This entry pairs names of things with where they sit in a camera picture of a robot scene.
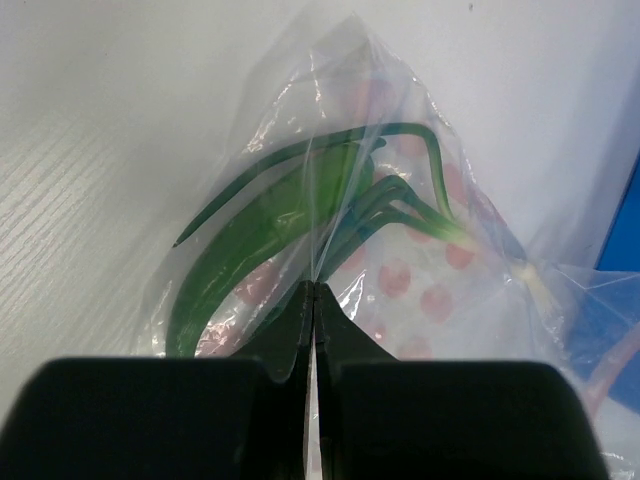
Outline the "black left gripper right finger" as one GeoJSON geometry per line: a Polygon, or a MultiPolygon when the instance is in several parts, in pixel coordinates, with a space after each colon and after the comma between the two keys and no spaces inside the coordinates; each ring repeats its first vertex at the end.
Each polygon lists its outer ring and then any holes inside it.
{"type": "Polygon", "coordinates": [[[400,361],[314,287],[327,479],[601,479],[581,402],[530,361],[400,361]]]}

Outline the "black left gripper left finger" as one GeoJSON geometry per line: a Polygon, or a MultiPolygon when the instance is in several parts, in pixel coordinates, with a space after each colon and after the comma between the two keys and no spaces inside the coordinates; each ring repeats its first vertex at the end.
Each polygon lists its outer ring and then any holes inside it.
{"type": "Polygon", "coordinates": [[[304,478],[313,290],[227,357],[44,364],[2,428],[2,477],[304,478]]]}

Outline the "fake green cucumber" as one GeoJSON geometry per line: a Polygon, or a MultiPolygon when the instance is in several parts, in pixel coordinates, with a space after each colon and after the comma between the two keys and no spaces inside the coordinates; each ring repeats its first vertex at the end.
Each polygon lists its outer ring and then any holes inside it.
{"type": "Polygon", "coordinates": [[[233,179],[185,227],[176,240],[186,242],[233,197],[262,173],[298,157],[311,157],[256,193],[227,220],[187,270],[169,314],[164,352],[192,358],[201,336],[226,297],[250,273],[315,227],[331,221],[347,195],[373,186],[372,145],[339,132],[276,150],[233,179]]]}

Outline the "clear zip top bag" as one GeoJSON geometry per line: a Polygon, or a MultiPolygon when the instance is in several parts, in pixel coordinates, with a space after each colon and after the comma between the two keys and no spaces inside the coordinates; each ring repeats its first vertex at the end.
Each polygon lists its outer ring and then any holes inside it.
{"type": "Polygon", "coordinates": [[[610,477],[638,477],[638,274],[527,252],[426,87],[358,18],[295,55],[236,142],[146,288],[139,353],[235,353],[319,281],[398,359],[557,368],[610,477]]]}

